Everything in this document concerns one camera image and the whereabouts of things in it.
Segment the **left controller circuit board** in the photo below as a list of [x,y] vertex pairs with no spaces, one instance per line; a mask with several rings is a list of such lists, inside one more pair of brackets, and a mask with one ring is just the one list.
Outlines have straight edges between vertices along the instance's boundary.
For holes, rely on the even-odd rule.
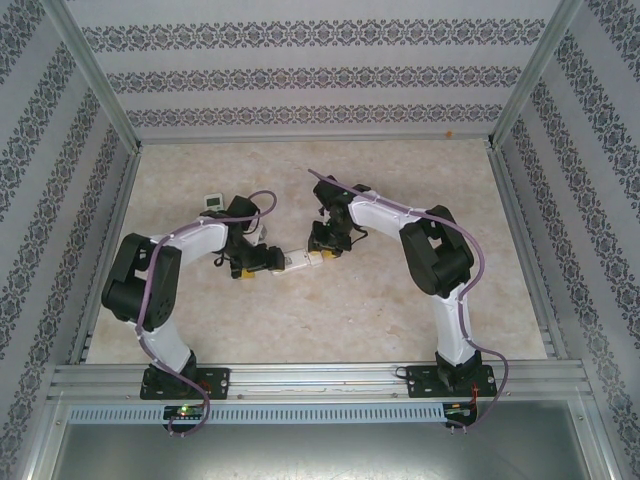
[[204,407],[199,405],[166,406],[163,411],[163,419],[169,420],[200,420],[204,413]]

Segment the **grey metal sheet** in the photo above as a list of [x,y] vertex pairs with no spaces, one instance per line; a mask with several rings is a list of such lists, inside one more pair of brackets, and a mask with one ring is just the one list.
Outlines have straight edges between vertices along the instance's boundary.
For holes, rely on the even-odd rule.
[[73,425],[54,480],[590,480],[572,438],[454,435],[435,425]]

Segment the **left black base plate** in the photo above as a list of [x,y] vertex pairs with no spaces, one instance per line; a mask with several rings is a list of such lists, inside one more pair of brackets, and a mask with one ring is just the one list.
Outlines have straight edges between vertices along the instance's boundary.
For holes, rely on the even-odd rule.
[[[226,400],[230,370],[226,368],[198,367],[193,383],[197,384],[210,400]],[[143,374],[139,397],[141,400],[202,400],[203,394],[193,386],[153,366]]]

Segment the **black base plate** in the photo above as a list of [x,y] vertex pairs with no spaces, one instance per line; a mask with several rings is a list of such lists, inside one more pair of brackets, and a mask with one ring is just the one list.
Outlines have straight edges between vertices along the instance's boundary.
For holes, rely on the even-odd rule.
[[[226,368],[198,367],[193,383],[197,384],[210,400],[226,400],[230,370]],[[143,374],[139,397],[141,400],[202,400],[203,394],[193,386],[153,366]]]
[[474,392],[481,398],[489,398],[498,390],[489,365],[481,365],[462,379],[454,378],[436,365],[407,366],[405,371],[410,398],[471,397]]

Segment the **aluminium mounting rail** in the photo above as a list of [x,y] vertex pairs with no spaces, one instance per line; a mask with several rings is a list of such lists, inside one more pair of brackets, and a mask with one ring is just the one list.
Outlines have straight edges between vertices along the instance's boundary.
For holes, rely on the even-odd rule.
[[[224,386],[229,403],[407,402],[408,386],[393,363],[231,364]],[[145,366],[83,364],[58,366],[48,401],[137,402]],[[501,399],[572,400],[593,388],[580,360],[515,360]]]

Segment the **aluminium table side rail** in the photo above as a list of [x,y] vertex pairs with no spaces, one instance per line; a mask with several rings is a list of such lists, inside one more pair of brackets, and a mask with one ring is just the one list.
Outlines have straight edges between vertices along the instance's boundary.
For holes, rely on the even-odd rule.
[[118,247],[119,235],[124,223],[142,153],[143,148],[139,147],[135,153],[130,155],[119,177],[110,217],[106,225],[107,229],[101,237],[102,243],[97,257],[96,268],[92,274],[89,290],[81,308],[79,323],[72,338],[71,349],[65,361],[67,365],[78,365],[86,360],[87,345],[91,344],[91,337],[99,317],[102,289]]
[[486,152],[547,356],[556,360],[570,359],[504,158],[501,152],[491,145],[487,146]]

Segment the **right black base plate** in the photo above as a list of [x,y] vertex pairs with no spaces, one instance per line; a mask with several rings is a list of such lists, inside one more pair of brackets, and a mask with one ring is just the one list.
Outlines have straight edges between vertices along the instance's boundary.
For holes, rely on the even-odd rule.
[[489,398],[498,390],[489,365],[481,365],[462,379],[454,378],[436,365],[407,366],[405,371],[410,398],[471,397],[474,392],[481,398]]

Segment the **aluminium frame upright post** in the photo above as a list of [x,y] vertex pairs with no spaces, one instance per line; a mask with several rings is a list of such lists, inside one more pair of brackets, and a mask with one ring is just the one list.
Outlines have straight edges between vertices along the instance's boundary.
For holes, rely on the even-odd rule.
[[129,153],[141,140],[65,0],[39,0]]
[[494,130],[489,135],[489,144],[494,150],[504,144],[518,115],[528,101],[529,95],[544,73],[553,52],[571,25],[582,3],[583,0],[559,0],[556,10],[507,100]]

